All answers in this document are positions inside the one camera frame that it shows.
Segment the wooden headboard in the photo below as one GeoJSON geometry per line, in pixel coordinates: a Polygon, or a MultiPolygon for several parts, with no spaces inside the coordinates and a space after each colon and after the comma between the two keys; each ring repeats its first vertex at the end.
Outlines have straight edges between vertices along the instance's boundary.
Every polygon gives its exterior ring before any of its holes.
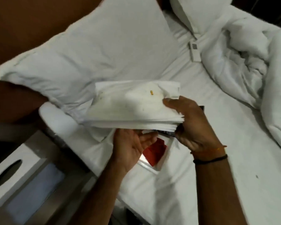
{"type": "MultiPolygon", "coordinates": [[[[0,0],[0,64],[35,48],[93,11],[102,0],[0,0]]],[[[162,6],[163,0],[157,0],[162,6]]],[[[0,82],[0,121],[14,122],[47,98],[0,82]]]]}

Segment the forearm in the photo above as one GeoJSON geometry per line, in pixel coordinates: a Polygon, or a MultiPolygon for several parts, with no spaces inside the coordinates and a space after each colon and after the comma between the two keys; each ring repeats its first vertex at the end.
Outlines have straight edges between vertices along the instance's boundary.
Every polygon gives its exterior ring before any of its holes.
{"type": "Polygon", "coordinates": [[[196,165],[200,225],[247,225],[228,159],[196,165]]]}
{"type": "Polygon", "coordinates": [[[122,167],[110,159],[70,224],[107,225],[125,174],[122,167]]]}

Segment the mattress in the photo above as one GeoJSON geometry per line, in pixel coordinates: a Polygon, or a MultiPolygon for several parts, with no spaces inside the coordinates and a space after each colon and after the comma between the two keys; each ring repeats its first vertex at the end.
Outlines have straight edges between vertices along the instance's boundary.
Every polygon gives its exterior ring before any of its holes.
{"type": "MultiPolygon", "coordinates": [[[[191,62],[190,32],[172,14],[165,13],[165,17],[180,50],[178,58],[155,79],[180,82],[181,95],[205,106],[211,126],[228,146],[227,154],[248,223],[281,224],[281,148],[266,130],[258,111],[225,94],[201,63],[191,62]]],[[[82,126],[52,104],[42,106],[40,115],[99,176],[111,155],[111,142],[97,144],[82,126]]],[[[124,178],[118,199],[152,225],[198,224],[192,160],[189,150],[177,144],[169,151],[158,175],[137,164],[124,178]]]]}

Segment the red object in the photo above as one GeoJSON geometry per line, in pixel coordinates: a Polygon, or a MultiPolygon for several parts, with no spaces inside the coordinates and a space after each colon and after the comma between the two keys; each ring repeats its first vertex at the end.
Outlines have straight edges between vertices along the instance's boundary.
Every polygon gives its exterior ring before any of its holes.
{"type": "Polygon", "coordinates": [[[157,138],[157,141],[154,144],[143,151],[143,155],[151,166],[155,166],[162,158],[166,148],[165,141],[157,138]]]}

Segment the oval hole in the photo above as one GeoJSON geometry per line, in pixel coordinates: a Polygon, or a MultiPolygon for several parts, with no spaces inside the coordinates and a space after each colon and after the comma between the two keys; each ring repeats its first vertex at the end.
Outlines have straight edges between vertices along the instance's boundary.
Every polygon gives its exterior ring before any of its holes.
{"type": "Polygon", "coordinates": [[[0,186],[10,179],[20,168],[22,160],[17,160],[0,174],[0,186]]]}

